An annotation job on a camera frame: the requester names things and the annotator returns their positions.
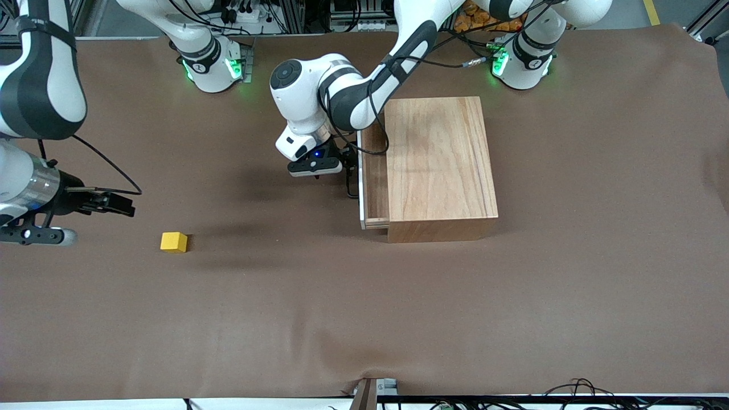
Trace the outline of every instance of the open drawer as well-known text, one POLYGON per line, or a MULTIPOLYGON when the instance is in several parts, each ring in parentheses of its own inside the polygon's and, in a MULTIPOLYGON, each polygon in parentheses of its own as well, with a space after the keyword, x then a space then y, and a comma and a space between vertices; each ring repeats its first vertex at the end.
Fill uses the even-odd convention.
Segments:
MULTIPOLYGON (((369 151, 385 149, 385 135, 379 124, 357 131, 357 145, 369 151)), ((359 221, 362 229, 387 229, 390 202, 387 188, 387 155, 359 156, 359 221)))

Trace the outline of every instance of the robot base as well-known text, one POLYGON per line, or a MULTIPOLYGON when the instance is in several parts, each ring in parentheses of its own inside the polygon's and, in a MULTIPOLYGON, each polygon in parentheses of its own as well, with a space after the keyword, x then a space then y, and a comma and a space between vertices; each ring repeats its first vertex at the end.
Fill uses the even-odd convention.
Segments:
POLYGON ((219 93, 227 90, 237 81, 250 82, 253 52, 250 46, 242 45, 223 36, 216 36, 220 43, 220 56, 206 69, 203 65, 183 61, 187 77, 206 93, 219 93))
POLYGON ((550 56, 539 69, 535 70, 526 69, 520 61, 514 61, 506 50, 498 52, 494 57, 496 60, 491 65, 491 73, 515 90, 528 90, 539 84, 542 77, 549 73, 549 65, 552 62, 550 56))

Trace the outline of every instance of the metal bracket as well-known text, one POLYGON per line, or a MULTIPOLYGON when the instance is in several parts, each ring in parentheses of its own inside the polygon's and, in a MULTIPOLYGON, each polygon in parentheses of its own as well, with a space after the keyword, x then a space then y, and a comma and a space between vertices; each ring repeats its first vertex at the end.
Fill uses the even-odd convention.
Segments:
POLYGON ((243 70, 243 82, 251 82, 253 78, 253 46, 241 45, 241 65, 243 70))
POLYGON ((714 0, 691 24, 686 27, 686 32, 697 41, 702 41, 701 32, 728 9, 729 0, 714 0))
POLYGON ((363 379, 352 392, 354 400, 349 410, 376 410, 377 396, 397 395, 396 379, 363 379))

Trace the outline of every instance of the black cable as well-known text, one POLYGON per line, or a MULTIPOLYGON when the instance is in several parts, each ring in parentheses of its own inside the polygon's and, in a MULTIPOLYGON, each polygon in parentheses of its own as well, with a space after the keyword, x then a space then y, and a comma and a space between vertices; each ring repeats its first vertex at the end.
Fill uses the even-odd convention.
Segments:
POLYGON ((459 39, 460 39, 460 40, 461 40, 462 42, 466 43, 466 45, 468 46, 468 48, 470 48, 470 49, 471 49, 471 51, 472 51, 472 52, 473 52, 474 54, 476 54, 477 56, 479 56, 479 57, 491 57, 490 55, 484 55, 484 54, 482 54, 481 52, 479 52, 478 50, 476 50, 476 47, 488 47, 488 45, 487 45, 486 43, 481 43, 481 42, 473 42, 473 41, 471 41, 471 40, 470 40, 470 39, 469 39, 468 37, 466 37, 465 35, 461 36, 460 34, 457 34, 457 33, 456 33, 456 36, 457 36, 457 37, 458 37, 458 38, 459 38, 459 39))
MULTIPOLYGON (((222 31, 223 31, 222 33, 224 33, 224 32, 225 32, 225 30, 230 30, 230 28, 229 28, 229 27, 225 27, 225 26, 218 26, 217 24, 213 24, 213 23, 210 23, 209 21, 205 20, 205 19, 204 19, 204 18, 203 18, 203 17, 201 16, 201 15, 199 15, 199 14, 198 14, 198 13, 197 13, 197 12, 196 12, 196 11, 195 11, 195 10, 194 10, 193 8, 192 8, 192 6, 190 5, 190 2, 189 2, 188 0, 184 0, 185 4, 187 5, 187 7, 188 7, 188 8, 190 8, 190 10, 192 11, 192 13, 193 13, 193 14, 195 14, 195 15, 196 15, 196 16, 197 16, 197 17, 199 18, 199 20, 196 20, 195 18, 192 18, 192 17, 190 16, 190 15, 188 15, 188 14, 187 14, 187 13, 186 13, 185 11, 183 11, 183 10, 182 10, 182 9, 181 9, 181 8, 180 8, 180 7, 178 6, 178 5, 177 5, 177 3, 175 3, 175 1, 174 1, 174 0, 168 0, 168 1, 170 2, 170 4, 172 4, 172 6, 173 6, 173 7, 175 8, 175 9, 177 9, 177 11, 178 11, 178 12, 180 12, 180 14, 182 14, 182 15, 183 15, 183 16, 185 16, 186 18, 189 18, 190 20, 194 21, 195 23, 199 23, 199 24, 202 24, 202 25, 204 25, 204 26, 208 26, 208 27, 214 27, 214 28, 217 28, 217 29, 219 29, 219 30, 222 30, 222 31)), ((246 33, 246 34, 248 34, 249 36, 251 36, 251 33, 250 33, 249 31, 247 31, 246 29, 242 28, 242 27, 240 27, 240 28, 235 28, 235 30, 239 30, 239 31, 241 32, 241 34, 242 34, 242 33, 246 33)))
MULTIPOLYGON (((552 2, 552 0, 542 0, 542 1, 538 2, 538 3, 536 3, 536 4, 532 4, 532 5, 531 5, 531 6, 530 6, 530 7, 528 8, 528 9, 526 9, 526 11, 524 11, 524 13, 529 13, 530 11, 532 11, 532 10, 536 9, 537 7, 539 7, 539 6, 542 6, 543 4, 549 4, 549 3, 551 3, 551 2, 552 2)), ((433 47, 433 50, 432 50, 432 51, 435 51, 435 50, 437 50, 438 48, 441 48, 441 47, 442 47, 443 45, 445 45, 445 44, 447 44, 447 43, 449 43, 449 42, 453 41, 454 39, 467 39, 467 37, 466 37, 466 34, 468 34, 468 33, 473 33, 473 32, 475 32, 475 31, 482 31, 482 30, 486 30, 487 28, 491 28, 491 27, 496 27, 496 26, 498 26, 499 24, 502 24, 502 23, 509 23, 510 21, 514 21, 514 20, 516 20, 516 19, 518 19, 518 18, 520 18, 520 17, 521 17, 521 16, 519 16, 519 17, 516 17, 516 18, 513 18, 512 20, 499 20, 499 21, 496 21, 495 23, 490 23, 490 24, 487 24, 487 25, 485 25, 485 26, 481 26, 481 27, 474 27, 474 28, 469 28, 469 29, 468 29, 468 30, 466 30, 466 31, 462 31, 462 32, 460 32, 460 33, 459 33, 459 34, 460 34, 460 36, 454 36, 454 35, 452 35, 452 34, 451 34, 451 37, 449 37, 449 38, 447 38, 447 39, 443 40, 442 42, 440 42, 440 43, 438 43, 438 44, 436 44, 436 45, 435 45, 435 46, 433 47)))
POLYGON ((521 33, 524 32, 524 30, 529 28, 529 26, 531 26, 532 24, 536 23, 536 21, 539 20, 539 18, 542 17, 547 12, 547 10, 549 10, 549 6, 545 7, 544 10, 539 12, 539 14, 532 21, 525 24, 524 27, 522 27, 518 33, 514 34, 513 36, 509 37, 505 42, 501 43, 501 46, 506 47, 510 42, 514 41, 514 39, 516 37, 518 37, 521 33))
POLYGON ((44 160, 47 160, 48 158, 45 155, 45 146, 43 145, 42 139, 38 140, 38 150, 41 152, 41 158, 43 158, 44 160))
POLYGON ((101 159, 103 159, 104 161, 106 161, 106 163, 108 163, 110 166, 112 166, 112 168, 114 168, 119 174, 121 174, 121 176, 124 177, 124 179, 126 179, 130 184, 132 184, 132 186, 134 187, 134 189, 136 189, 136 192, 129 191, 129 190, 118 190, 118 189, 113 189, 113 188, 99 188, 99 187, 89 187, 89 188, 92 188, 92 190, 94 190, 96 192, 122 193, 122 194, 126 194, 126 195, 141 195, 141 188, 139 187, 139 185, 137 185, 136 182, 134 182, 134 180, 131 179, 126 174, 126 172, 122 171, 122 169, 119 168, 117 166, 117 164, 115 164, 112 160, 108 159, 106 155, 104 155, 101 151, 97 150, 93 145, 91 145, 88 142, 86 142, 80 136, 77 136, 76 134, 71 135, 71 136, 74 139, 76 139, 78 142, 84 144, 90 150, 92 150, 93 152, 95 152, 96 155, 100 156, 101 159))
POLYGON ((556 386, 556 387, 552 387, 551 389, 547 390, 547 391, 546 391, 546 392, 544 392, 544 393, 543 393, 542 395, 545 395, 545 396, 547 396, 547 395, 550 395, 550 394, 552 394, 552 393, 553 393, 553 392, 554 392, 555 390, 563 389, 563 388, 565 388, 565 387, 576 387, 576 386, 578 386, 578 385, 579 385, 579 386, 586 386, 586 387, 589 387, 589 388, 590 388, 591 390, 595 390, 595 391, 598 391, 598 392, 602 392, 602 393, 605 393, 605 394, 607 394, 607 395, 615 395, 615 394, 613 394, 612 392, 610 392, 610 391, 608 391, 608 390, 605 390, 605 389, 601 389, 601 388, 599 388, 599 387, 595 387, 595 386, 594 386, 594 385, 592 384, 592 382, 590 382, 590 381, 589 381, 589 380, 587 380, 587 379, 578 379, 578 382, 576 382, 576 383, 560 384, 559 386, 556 386))
POLYGON ((0 21, 2 20, 3 17, 5 17, 5 23, 3 23, 2 27, 0 27, 0 31, 3 31, 7 27, 7 24, 10 23, 10 15, 5 14, 5 12, 2 12, 0 21))
POLYGON ((352 8, 352 23, 344 31, 345 33, 348 33, 352 31, 355 27, 357 27, 357 24, 359 24, 359 19, 362 16, 362 3, 360 3, 359 0, 352 1, 354 2, 354 7, 352 8))
POLYGON ((349 147, 351 147, 351 148, 353 148, 353 149, 355 149, 357 151, 363 152, 365 154, 369 154, 369 155, 385 155, 387 153, 387 150, 390 148, 390 138, 387 136, 387 133, 385 132, 385 126, 384 126, 384 124, 380 121, 380 118, 378 117, 377 108, 375 107, 375 102, 372 99, 372 93, 370 92, 371 85, 372 85, 372 81, 370 81, 369 84, 367 84, 367 93, 370 94, 370 103, 372 104, 373 111, 375 112, 375 119, 377 120, 378 124, 380 125, 382 131, 385 133, 385 148, 382 151, 370 151, 370 150, 366 150, 364 148, 361 148, 361 147, 357 146, 357 144, 354 144, 353 142, 349 141, 344 136, 344 134, 342 134, 342 131, 340 131, 340 129, 336 126, 336 124, 334 124, 334 118, 332 117, 332 112, 331 112, 332 97, 329 94, 329 90, 328 89, 327 89, 327 92, 326 92, 327 105, 326 105, 326 107, 323 107, 323 108, 324 108, 324 111, 327 113, 327 118, 329 118, 329 122, 332 125, 332 128, 334 128, 334 132, 336 133, 336 137, 338 137, 339 139, 341 139, 345 144, 347 144, 349 147))
POLYGON ((412 61, 417 61, 419 63, 430 64, 431 66, 444 67, 447 69, 467 69, 469 67, 473 67, 473 66, 477 65, 476 64, 477 60, 482 60, 481 62, 478 62, 478 63, 485 63, 488 58, 490 58, 490 57, 483 56, 481 58, 476 58, 474 60, 468 60, 468 61, 465 61, 460 64, 439 63, 437 61, 430 61, 430 60, 426 60, 425 58, 415 57, 414 55, 402 55, 400 57, 395 57, 394 60, 412 60, 412 61))
POLYGON ((273 16, 273 19, 276 21, 276 24, 278 25, 278 28, 281 29, 281 33, 288 34, 289 31, 286 30, 286 26, 281 22, 281 19, 278 18, 278 13, 273 10, 273 5, 271 4, 270 0, 265 0, 266 4, 268 4, 268 14, 273 16))
POLYGON ((322 9, 322 5, 324 3, 326 3, 326 2, 328 2, 328 1, 329 0, 321 0, 319 2, 319 24, 321 24, 321 28, 324 29, 324 33, 331 33, 332 32, 332 29, 329 27, 329 25, 327 24, 326 20, 324 19, 325 14, 321 10, 322 9))

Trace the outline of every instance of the metal frame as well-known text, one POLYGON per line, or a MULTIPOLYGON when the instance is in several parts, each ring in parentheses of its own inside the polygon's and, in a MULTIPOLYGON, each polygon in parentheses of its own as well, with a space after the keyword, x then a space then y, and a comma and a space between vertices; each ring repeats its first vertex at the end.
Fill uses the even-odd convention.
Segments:
POLYGON ((702 41, 701 32, 727 9, 729 9, 729 0, 714 0, 691 24, 686 27, 686 32, 694 39, 702 41))
POLYGON ((303 34, 306 14, 304 0, 281 0, 281 8, 287 31, 290 34, 303 34))
MULTIPOLYGON (((81 35, 93 5, 94 0, 71 0, 71 24, 73 24, 75 35, 81 35)), ((0 34, 0 49, 8 48, 20 48, 20 40, 17 38, 15 25, 12 22, 0 34)))

